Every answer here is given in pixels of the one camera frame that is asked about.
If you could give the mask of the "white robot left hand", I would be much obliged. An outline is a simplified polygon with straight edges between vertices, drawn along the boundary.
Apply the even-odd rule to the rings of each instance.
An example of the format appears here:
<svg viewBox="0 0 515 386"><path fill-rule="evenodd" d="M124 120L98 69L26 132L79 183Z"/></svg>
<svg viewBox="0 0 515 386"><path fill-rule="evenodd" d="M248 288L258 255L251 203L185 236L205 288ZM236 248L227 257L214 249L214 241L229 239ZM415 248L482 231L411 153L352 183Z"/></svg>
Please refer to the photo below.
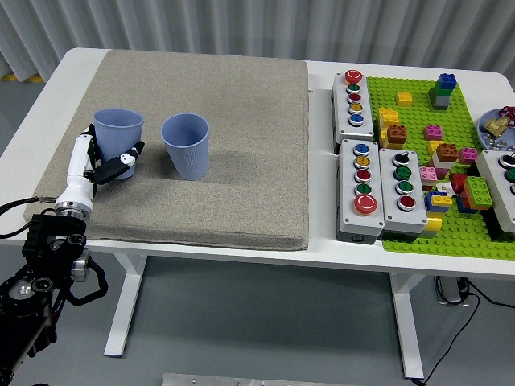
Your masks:
<svg viewBox="0 0 515 386"><path fill-rule="evenodd" d="M93 197L97 185L104 185L135 165L145 143L135 142L125 153L96 166L100 159L95 126L89 127L76 139L68 165L67 186L56 199L58 216L88 219L93 212Z"/></svg>

